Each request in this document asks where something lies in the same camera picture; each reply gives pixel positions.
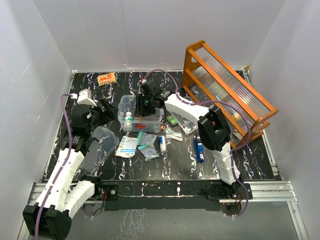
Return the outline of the brown orange medicine bottle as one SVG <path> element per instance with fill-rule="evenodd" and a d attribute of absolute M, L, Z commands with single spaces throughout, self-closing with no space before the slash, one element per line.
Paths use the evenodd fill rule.
<path fill-rule="evenodd" d="M 134 119 L 135 120 L 143 120 L 144 115 L 142 113 L 135 113 L 134 114 Z"/>

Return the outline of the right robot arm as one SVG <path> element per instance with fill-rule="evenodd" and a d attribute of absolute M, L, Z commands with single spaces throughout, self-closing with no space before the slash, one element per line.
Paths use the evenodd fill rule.
<path fill-rule="evenodd" d="M 154 81 L 145 81 L 141 85 L 142 93 L 137 95 L 136 109 L 140 115 L 150 116 L 156 108 L 165 107 L 198 128 L 195 139 L 211 150 L 220 172 L 222 194 L 230 199 L 241 192 L 237 183 L 240 172 L 235 167 L 231 152 L 231 129 L 222 110 L 217 107 L 205 107 L 182 97 L 179 93 L 164 90 Z"/>

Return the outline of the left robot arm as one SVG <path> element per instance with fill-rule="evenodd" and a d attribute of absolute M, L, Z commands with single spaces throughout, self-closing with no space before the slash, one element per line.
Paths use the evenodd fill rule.
<path fill-rule="evenodd" d="M 71 116 L 64 112 L 67 135 L 62 141 L 58 160 L 44 189 L 33 204 L 25 206 L 22 216 L 30 235 L 53 240 L 68 236 L 72 219 L 89 199 L 103 195 L 101 180 L 84 175 L 74 187 L 79 167 L 97 170 L 115 151 L 119 139 L 104 125 L 116 119 L 118 109 L 105 99 L 78 99 Z"/>

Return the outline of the white green small bottle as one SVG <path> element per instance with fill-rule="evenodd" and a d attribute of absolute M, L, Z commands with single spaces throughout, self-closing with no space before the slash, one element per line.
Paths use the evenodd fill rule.
<path fill-rule="evenodd" d="M 125 114 L 125 118 L 124 118 L 124 126 L 123 126 L 123 130 L 127 133 L 131 132 L 133 129 L 133 117 L 132 117 L 132 113 L 130 111 L 127 111 Z"/>

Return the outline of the white blue gauze packet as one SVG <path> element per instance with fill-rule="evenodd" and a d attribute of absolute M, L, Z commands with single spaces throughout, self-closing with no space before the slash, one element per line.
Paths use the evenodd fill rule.
<path fill-rule="evenodd" d="M 127 159 L 133 158 L 136 153 L 137 145 L 138 145 L 137 138 L 123 136 L 115 152 L 115 155 L 117 157 L 122 157 Z"/>

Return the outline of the clear first aid box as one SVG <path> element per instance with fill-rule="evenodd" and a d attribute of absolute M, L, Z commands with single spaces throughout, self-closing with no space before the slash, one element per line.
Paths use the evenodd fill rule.
<path fill-rule="evenodd" d="M 159 133 L 161 131 L 164 110 L 156 108 L 155 114 L 143 116 L 136 110 L 136 95 L 123 95 L 118 104 L 117 119 L 125 133 L 147 132 Z"/>

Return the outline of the clear tray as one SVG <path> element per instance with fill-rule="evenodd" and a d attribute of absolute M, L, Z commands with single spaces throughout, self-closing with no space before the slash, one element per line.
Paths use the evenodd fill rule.
<path fill-rule="evenodd" d="M 188 120 L 187 118 L 183 117 L 182 115 L 179 115 L 176 112 L 173 112 L 173 108 L 171 106 L 167 107 L 166 110 L 174 117 L 174 119 L 177 121 L 179 127 L 184 132 L 184 134 L 190 135 L 198 130 L 198 127 L 196 124 L 194 124 L 192 121 Z"/>

